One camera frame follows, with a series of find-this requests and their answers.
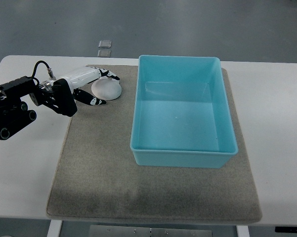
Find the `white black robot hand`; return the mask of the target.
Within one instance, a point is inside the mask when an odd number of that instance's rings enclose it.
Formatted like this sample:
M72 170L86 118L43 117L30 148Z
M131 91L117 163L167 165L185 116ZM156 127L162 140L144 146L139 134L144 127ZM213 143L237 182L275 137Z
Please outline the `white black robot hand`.
M98 79L105 77L120 83L120 78L113 72L87 65L65 74L61 79L66 80L74 100L89 106L104 105L108 100L95 97L91 91L91 85Z

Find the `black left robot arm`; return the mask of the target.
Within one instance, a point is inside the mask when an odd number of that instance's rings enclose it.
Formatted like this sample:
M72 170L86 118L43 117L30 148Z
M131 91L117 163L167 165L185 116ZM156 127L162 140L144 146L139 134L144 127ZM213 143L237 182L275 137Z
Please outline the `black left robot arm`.
M9 139L36 120L36 112L29 110L21 98L39 88L40 82L35 78L39 64L44 64L50 77L53 77L48 63L40 60L35 64L30 77L23 76L0 85L0 140Z

